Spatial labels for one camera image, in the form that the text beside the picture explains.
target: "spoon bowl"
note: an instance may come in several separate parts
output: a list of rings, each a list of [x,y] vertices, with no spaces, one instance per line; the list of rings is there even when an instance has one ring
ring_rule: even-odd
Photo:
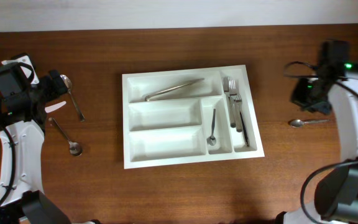
[[[214,146],[214,145],[216,145],[216,138],[211,138],[211,136],[210,136],[210,137],[208,137],[208,138],[206,139],[206,142],[207,142],[210,146]]]
[[[80,156],[82,154],[82,147],[77,142],[69,142],[70,144],[70,154],[72,156]]]
[[[323,122],[327,122],[330,121],[329,119],[317,119],[317,120],[305,120],[302,121],[300,119],[294,119],[292,121],[289,122],[289,124],[293,127],[293,128],[300,128],[305,124],[318,124],[318,123],[323,123]]]
[[[60,78],[62,78],[63,82],[68,88],[68,91],[71,91],[73,89],[73,83],[71,82],[71,80],[66,75],[60,75]]]
[[[77,102],[75,101],[74,96],[71,94],[71,90],[73,89],[73,83],[65,75],[60,75],[60,78],[62,78],[63,82],[65,83],[65,85],[67,87],[67,93],[69,94],[71,101],[74,104],[75,110],[77,111],[77,114],[78,114],[78,118],[80,119],[81,122],[85,121],[85,117],[84,117],[83,113],[81,112],[80,107],[78,106]]]
[[[295,119],[295,120],[292,120],[290,121],[290,125],[293,127],[293,128],[300,128],[304,125],[305,123],[303,121],[301,121],[300,119]]]

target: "green led light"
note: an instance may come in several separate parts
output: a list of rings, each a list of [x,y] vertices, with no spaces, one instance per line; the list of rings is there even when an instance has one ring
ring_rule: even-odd
[[[351,63],[345,63],[345,67],[347,68],[347,69],[351,69],[352,68],[352,64]]]

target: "tray compartment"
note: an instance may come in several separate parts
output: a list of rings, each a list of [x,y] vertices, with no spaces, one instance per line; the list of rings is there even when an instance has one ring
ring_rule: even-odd
[[[199,99],[129,104],[129,130],[177,128],[201,124]]]
[[[229,134],[229,121],[227,119],[227,106],[224,98],[210,97],[203,98],[201,100],[202,112],[203,112],[203,131],[205,143],[206,139],[211,135],[211,125],[213,110],[216,109],[215,117],[215,130],[214,137],[216,138],[216,144],[210,146],[206,143],[209,154],[221,154],[232,152],[232,146]]]
[[[253,117],[255,117],[255,109],[254,104],[252,103],[251,92],[249,89],[248,79],[243,77],[244,71],[242,69],[230,69],[223,70],[221,72],[222,77],[229,76],[232,79],[235,79],[239,88],[239,93],[242,98],[242,112],[244,123],[246,125],[246,130],[248,134],[249,144],[250,146],[246,146],[246,142],[244,140],[243,133],[238,133],[235,128],[230,128],[230,135],[232,139],[232,145],[234,147],[234,152],[251,152],[256,151],[257,148],[262,148],[262,144],[260,143],[260,136],[258,125],[256,123],[256,118],[252,119],[250,111],[253,113]]]
[[[201,126],[129,133],[131,162],[206,154]]]
[[[128,78],[127,90],[129,102],[135,103],[145,101],[145,97],[147,95],[155,93],[156,91],[199,78],[204,78],[204,80],[159,96],[154,96],[150,99],[150,101],[218,96],[222,94],[221,77],[219,72],[188,72],[175,75],[164,74],[165,72],[161,72],[160,75],[153,75],[150,77]]]

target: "white wall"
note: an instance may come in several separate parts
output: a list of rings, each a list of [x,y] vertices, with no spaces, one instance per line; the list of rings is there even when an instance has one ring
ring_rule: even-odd
[[[0,31],[358,23],[358,0],[0,0]]]

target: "fork tines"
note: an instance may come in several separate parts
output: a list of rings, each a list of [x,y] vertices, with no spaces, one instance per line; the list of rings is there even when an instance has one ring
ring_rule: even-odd
[[[241,95],[238,93],[236,97],[237,102],[242,102]]]
[[[225,92],[229,91],[229,81],[230,81],[229,77],[222,77],[223,91],[225,91]]]
[[[235,80],[229,81],[229,87],[230,87],[230,95],[236,95],[237,90],[236,90],[236,81]]]

